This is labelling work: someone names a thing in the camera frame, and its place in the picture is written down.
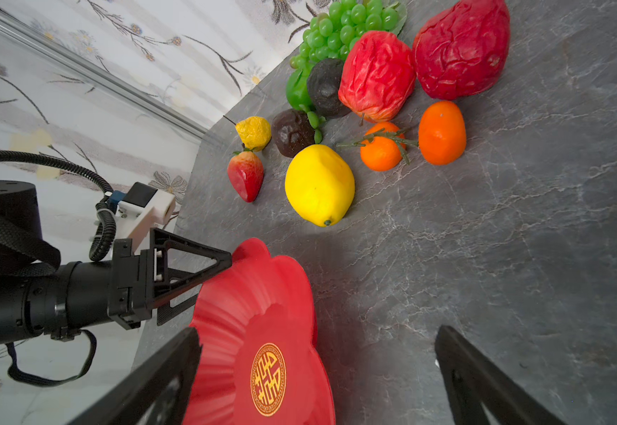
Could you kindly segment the dark red pomegranate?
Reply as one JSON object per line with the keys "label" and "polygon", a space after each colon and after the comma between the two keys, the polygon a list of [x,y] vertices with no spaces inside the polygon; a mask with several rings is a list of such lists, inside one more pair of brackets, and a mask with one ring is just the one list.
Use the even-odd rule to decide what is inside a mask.
{"label": "dark red pomegranate", "polygon": [[496,85],[509,49],[510,12],[503,0],[458,2],[429,19],[412,46],[422,89],[448,101]]}

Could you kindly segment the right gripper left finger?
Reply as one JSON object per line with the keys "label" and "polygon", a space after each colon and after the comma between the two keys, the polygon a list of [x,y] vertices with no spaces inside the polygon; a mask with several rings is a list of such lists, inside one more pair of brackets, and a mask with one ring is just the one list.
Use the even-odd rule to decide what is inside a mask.
{"label": "right gripper left finger", "polygon": [[199,334],[183,329],[73,424],[180,424],[202,355]]}

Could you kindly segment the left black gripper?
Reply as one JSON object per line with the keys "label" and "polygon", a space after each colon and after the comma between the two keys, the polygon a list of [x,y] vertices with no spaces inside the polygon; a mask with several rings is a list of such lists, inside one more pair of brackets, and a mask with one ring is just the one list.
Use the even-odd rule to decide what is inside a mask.
{"label": "left black gripper", "polygon": [[108,317],[126,330],[138,329],[152,317],[148,308],[148,263],[155,298],[171,298],[156,309],[156,325],[163,326],[192,309],[200,284],[232,266],[232,254],[153,228],[148,250],[135,254],[131,239],[113,244],[108,285]]}

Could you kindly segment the red flower-shaped fruit bowl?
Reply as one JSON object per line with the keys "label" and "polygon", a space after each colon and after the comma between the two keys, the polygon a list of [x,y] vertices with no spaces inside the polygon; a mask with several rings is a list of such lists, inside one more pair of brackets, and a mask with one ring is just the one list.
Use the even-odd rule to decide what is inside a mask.
{"label": "red flower-shaped fruit bowl", "polygon": [[333,424],[317,352],[310,281],[291,257],[257,238],[200,289],[193,311],[202,355],[185,424]]}

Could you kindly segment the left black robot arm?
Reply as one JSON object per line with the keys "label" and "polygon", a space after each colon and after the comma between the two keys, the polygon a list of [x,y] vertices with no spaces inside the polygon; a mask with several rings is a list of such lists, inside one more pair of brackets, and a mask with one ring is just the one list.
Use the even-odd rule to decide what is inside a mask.
{"label": "left black robot arm", "polygon": [[152,316],[163,325],[194,305],[171,301],[232,266],[232,255],[159,228],[134,253],[116,240],[111,260],[61,263],[42,238],[34,185],[0,181],[0,345],[41,335],[69,341],[115,322],[138,329]]}

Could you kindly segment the red apple fruit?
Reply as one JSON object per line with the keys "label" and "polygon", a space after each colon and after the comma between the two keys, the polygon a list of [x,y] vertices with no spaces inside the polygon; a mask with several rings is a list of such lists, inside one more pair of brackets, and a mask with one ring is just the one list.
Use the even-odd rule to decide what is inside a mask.
{"label": "red apple fruit", "polygon": [[369,31],[347,56],[339,99],[364,120],[390,121],[415,88],[413,53],[396,35]]}

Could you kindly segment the yellow lemon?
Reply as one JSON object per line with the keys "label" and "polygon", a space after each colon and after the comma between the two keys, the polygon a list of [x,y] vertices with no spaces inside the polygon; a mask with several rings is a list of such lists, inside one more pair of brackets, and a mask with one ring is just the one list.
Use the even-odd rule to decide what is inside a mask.
{"label": "yellow lemon", "polygon": [[332,148],[313,144],[300,151],[285,174],[285,194],[305,221],[326,228],[338,223],[356,193],[354,174]]}

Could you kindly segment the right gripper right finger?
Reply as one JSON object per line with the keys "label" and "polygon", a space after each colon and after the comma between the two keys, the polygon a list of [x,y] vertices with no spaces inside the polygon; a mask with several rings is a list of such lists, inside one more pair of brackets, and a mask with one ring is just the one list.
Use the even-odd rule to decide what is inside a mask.
{"label": "right gripper right finger", "polygon": [[501,424],[564,424],[454,328],[439,328],[434,350],[456,424],[489,424],[486,412]]}

